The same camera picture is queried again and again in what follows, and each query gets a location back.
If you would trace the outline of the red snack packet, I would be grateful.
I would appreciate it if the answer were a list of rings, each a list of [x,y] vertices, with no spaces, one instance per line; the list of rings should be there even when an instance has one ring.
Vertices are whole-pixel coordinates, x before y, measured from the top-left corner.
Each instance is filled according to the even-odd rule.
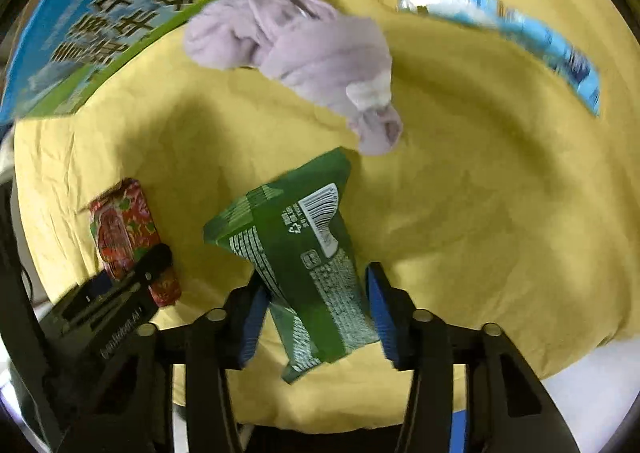
[[[153,246],[162,243],[140,182],[125,178],[87,206],[90,232],[108,275],[122,281]]]

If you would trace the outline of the green snack packet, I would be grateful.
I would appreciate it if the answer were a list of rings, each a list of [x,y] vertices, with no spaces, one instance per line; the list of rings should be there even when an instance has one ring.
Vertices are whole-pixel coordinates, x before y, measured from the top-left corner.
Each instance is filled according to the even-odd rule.
[[[336,148],[240,196],[203,229],[269,288],[287,383],[378,341],[340,213],[349,175]]]

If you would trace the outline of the lilac soft cloth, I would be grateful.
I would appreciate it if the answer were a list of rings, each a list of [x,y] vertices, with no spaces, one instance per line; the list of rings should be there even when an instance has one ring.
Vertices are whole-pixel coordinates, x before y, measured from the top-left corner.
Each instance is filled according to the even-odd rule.
[[[214,0],[186,24],[183,46],[201,66],[255,69],[344,117],[364,155],[400,139],[393,59],[375,20],[323,0]]]

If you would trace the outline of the blue white snack bar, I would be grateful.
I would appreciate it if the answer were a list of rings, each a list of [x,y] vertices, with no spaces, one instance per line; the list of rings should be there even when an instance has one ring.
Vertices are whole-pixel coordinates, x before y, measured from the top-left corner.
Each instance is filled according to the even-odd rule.
[[[502,0],[398,0],[398,8],[498,33],[561,76],[592,115],[601,113],[600,75],[590,59],[547,24]]]

